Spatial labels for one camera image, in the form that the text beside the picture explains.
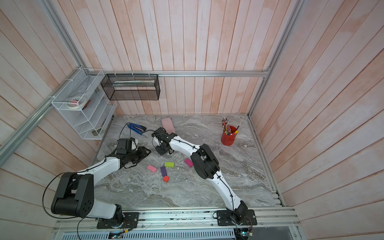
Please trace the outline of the lime green block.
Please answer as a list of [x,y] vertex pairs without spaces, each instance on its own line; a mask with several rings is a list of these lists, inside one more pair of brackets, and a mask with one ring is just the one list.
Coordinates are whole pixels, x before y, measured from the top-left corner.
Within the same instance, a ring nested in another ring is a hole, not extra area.
[[173,163],[173,162],[165,162],[164,166],[166,168],[174,168],[175,167],[175,163]]

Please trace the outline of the purple block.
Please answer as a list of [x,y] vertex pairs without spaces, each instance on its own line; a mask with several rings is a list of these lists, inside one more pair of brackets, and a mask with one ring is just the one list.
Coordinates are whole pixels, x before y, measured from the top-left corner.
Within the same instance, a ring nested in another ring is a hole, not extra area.
[[162,166],[162,167],[160,167],[160,170],[161,170],[161,173],[162,173],[162,176],[163,177],[165,177],[165,176],[167,176],[168,174],[167,174],[167,170],[166,170],[166,167],[165,166]]

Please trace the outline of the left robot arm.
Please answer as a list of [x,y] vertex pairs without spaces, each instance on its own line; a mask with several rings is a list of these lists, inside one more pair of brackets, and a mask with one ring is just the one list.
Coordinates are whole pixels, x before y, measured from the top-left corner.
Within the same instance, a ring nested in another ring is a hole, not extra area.
[[56,215],[122,222],[124,219],[122,207],[96,200],[95,184],[129,163],[133,163],[132,167],[137,166],[150,153],[151,150],[145,147],[126,151],[126,154],[115,149],[105,156],[102,162],[86,170],[63,173],[53,198],[51,212]]

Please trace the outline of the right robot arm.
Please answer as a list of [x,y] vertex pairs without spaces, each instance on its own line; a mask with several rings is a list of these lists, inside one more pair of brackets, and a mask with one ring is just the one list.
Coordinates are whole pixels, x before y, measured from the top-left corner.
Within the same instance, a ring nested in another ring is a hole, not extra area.
[[152,133],[153,144],[159,155],[180,152],[186,155],[193,163],[196,173],[204,180],[208,180],[222,197],[229,218],[240,224],[248,207],[232,190],[221,172],[219,161],[206,144],[196,145],[185,141],[175,133],[168,134],[164,128],[158,128]]

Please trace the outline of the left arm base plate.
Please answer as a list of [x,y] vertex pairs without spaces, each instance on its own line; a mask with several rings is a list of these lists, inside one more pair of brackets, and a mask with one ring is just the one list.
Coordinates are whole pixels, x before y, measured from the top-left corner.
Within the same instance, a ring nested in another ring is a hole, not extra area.
[[139,212],[123,212],[120,217],[98,219],[97,229],[135,229],[139,220]]

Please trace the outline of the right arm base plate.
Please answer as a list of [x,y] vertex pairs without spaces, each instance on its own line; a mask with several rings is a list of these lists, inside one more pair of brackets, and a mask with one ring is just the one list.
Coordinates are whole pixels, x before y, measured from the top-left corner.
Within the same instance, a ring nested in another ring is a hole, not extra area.
[[258,224],[254,210],[237,215],[233,211],[220,210],[215,212],[215,219],[219,226],[256,226]]

